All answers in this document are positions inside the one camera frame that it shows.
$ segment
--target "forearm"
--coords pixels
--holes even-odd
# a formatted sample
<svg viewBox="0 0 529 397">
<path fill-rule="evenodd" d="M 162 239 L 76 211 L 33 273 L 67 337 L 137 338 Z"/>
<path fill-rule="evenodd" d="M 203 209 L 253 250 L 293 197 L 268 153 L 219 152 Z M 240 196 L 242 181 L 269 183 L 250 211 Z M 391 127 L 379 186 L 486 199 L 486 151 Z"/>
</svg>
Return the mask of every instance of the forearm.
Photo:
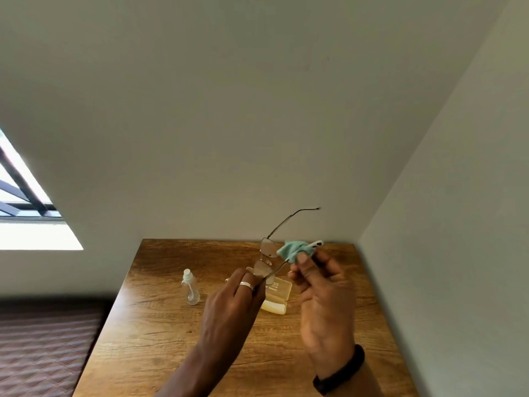
<svg viewBox="0 0 529 397">
<path fill-rule="evenodd" d="M 371 368 L 364 362 L 360 370 L 347 382 L 327 393 L 330 397 L 384 397 L 380 386 L 371 371 Z"/>
<path fill-rule="evenodd" d="M 195 346 L 155 397 L 206 397 L 224 374 Z"/>
</svg>

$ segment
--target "wood grain surface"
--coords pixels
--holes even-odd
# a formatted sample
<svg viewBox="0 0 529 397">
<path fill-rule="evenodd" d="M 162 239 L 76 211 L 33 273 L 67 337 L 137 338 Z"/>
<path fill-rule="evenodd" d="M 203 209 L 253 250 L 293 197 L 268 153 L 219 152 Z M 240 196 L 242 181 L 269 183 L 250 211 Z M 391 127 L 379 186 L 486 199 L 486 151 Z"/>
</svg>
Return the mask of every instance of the wood grain surface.
<svg viewBox="0 0 529 397">
<path fill-rule="evenodd" d="M 418 396 L 354 245 L 324 249 L 354 277 L 356 342 L 385 395 Z M 195 345 L 208 294 L 235 268 L 253 266 L 259 256 L 256 242 L 143 240 L 74 397 L 155 394 Z M 201 290 L 201 302 L 193 307 L 180 285 L 186 268 Z M 293 287 L 283 316 L 259 312 L 241 354 L 212 395 L 319 395 L 299 336 L 298 297 Z"/>
</svg>

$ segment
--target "clear plastic bottle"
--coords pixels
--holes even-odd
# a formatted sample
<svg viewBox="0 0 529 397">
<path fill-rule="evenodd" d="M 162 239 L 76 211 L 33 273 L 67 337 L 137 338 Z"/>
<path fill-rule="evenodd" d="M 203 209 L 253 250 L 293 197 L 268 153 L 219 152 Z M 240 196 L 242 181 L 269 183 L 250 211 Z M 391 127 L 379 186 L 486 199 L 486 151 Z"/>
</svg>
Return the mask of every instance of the clear plastic bottle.
<svg viewBox="0 0 529 397">
<path fill-rule="evenodd" d="M 200 301 L 200 293 L 198 291 L 197 279 L 191 273 L 191 270 L 185 269 L 183 271 L 183 281 L 182 286 L 189 286 L 189 291 L 187 293 L 187 303 L 189 305 L 195 305 Z"/>
</svg>

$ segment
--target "eyeglasses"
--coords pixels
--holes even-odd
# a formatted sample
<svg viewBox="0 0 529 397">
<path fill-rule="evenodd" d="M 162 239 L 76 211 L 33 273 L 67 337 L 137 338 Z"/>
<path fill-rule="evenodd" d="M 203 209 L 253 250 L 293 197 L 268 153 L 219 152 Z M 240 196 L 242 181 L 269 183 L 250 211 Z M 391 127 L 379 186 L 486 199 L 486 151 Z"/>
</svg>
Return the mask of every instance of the eyeglasses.
<svg viewBox="0 0 529 397">
<path fill-rule="evenodd" d="M 307 211 L 307 210 L 320 210 L 320 209 L 321 207 L 316 207 L 313 209 L 297 210 L 296 212 L 288 216 L 285 220 L 283 220 L 281 223 L 279 223 L 279 225 L 276 228 L 274 228 L 270 234 L 268 234 L 266 237 L 264 237 L 261 240 L 261 246 L 259 249 L 259 251 L 261 252 L 261 258 L 257 262 L 255 262 L 255 265 L 253 267 L 253 272 L 256 275 L 266 277 L 267 285 L 271 285 L 274 283 L 274 279 L 275 279 L 274 274 L 278 272 L 281 269 L 281 267 L 283 267 L 283 265 L 285 264 L 285 262 L 283 262 L 283 264 L 281 264 L 281 266 L 274 271 L 272 270 L 272 263 L 265 258 L 265 257 L 267 258 L 277 258 L 278 257 L 277 255 L 278 245 L 274 243 L 272 240 L 270 240 L 270 237 L 274 235 L 274 233 L 278 230 L 279 227 L 285 224 L 288 220 L 290 220 L 291 217 L 293 217 L 297 213 L 300 213 L 302 211 Z"/>
</svg>

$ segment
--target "glasses lens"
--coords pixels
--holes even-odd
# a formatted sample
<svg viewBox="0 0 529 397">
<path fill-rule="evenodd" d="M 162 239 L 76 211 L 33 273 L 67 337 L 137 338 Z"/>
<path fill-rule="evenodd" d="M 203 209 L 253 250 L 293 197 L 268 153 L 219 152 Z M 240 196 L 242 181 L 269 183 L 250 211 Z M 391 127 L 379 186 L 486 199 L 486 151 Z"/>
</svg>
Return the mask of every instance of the glasses lens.
<svg viewBox="0 0 529 397">
<path fill-rule="evenodd" d="M 267 265 L 262 260 L 258 260 L 257 262 L 255 262 L 255 265 L 253 266 L 253 273 L 256 276 L 266 277 L 266 276 L 268 276 L 268 274 L 270 274 L 272 272 L 273 272 L 272 267 Z M 268 279 L 266 279 L 266 284 L 267 285 L 273 284 L 274 283 L 274 279 L 275 279 L 275 276 L 268 277 Z"/>
<path fill-rule="evenodd" d="M 261 253 L 269 258 L 277 258 L 278 245 L 268 238 L 261 240 Z"/>
</svg>

